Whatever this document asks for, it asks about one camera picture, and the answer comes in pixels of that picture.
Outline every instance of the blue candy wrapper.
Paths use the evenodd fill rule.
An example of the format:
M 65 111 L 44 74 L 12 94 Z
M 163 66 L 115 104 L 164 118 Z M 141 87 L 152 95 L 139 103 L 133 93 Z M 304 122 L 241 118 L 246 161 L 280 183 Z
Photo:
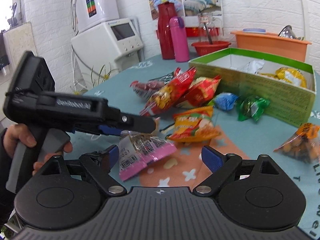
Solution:
M 209 104 L 210 105 L 215 105 L 217 108 L 224 110 L 224 111 L 229 111 L 233 108 L 236 100 L 239 97 L 235 94 L 232 93 L 221 93 L 215 96 L 214 99 L 212 99 Z

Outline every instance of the window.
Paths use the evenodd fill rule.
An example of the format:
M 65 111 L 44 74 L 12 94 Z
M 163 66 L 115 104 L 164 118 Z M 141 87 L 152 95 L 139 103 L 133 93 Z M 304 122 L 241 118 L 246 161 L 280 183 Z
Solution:
M 8 19 L 12 17 L 12 4 L 13 0 L 0 0 L 1 10 L 0 10 L 0 31 L 9 30 L 10 25 Z

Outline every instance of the white machine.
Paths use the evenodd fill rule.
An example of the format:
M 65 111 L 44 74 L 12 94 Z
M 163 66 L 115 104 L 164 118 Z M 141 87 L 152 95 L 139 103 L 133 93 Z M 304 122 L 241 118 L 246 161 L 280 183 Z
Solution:
M 130 19 L 100 23 L 71 39 L 74 53 L 87 88 L 102 82 L 137 63 L 137 51 L 143 48 Z
M 79 33 L 71 39 L 87 89 L 139 63 L 141 38 L 130 19 L 119 19 L 116 0 L 75 0 L 73 27 Z
M 79 33 L 101 22 L 119 19 L 116 0 L 77 0 L 76 16 Z

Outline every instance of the finger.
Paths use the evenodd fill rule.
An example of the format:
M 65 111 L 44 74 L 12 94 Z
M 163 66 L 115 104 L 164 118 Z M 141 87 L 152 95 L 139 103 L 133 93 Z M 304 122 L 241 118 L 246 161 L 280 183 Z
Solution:
M 42 162 L 35 162 L 35 163 L 33 164 L 33 169 L 34 169 L 35 171 L 38 171 L 43 165 L 44 165 L 44 163 L 42 163 Z
M 10 156 L 13 156 L 19 140 L 27 147 L 34 147 L 37 143 L 25 124 L 11 125 L 3 139 L 4 149 Z
M 44 157 L 44 162 L 46 163 L 52 156 L 55 156 L 55 155 L 62 155 L 62 152 L 48 153 L 48 154 Z
M 73 150 L 73 147 L 71 142 L 68 142 L 63 148 L 63 151 L 66 153 L 71 153 L 72 150 Z

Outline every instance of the orange snack bag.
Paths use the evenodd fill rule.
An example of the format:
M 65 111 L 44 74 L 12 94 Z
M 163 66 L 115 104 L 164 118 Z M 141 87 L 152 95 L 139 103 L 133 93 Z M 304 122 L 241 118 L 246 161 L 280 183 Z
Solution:
M 173 116 L 175 131 L 168 137 L 176 142 L 202 142 L 220 135 L 212 124 L 212 106 L 194 108 Z
M 320 157 L 320 126 L 312 123 L 301 125 L 275 152 L 311 163 Z

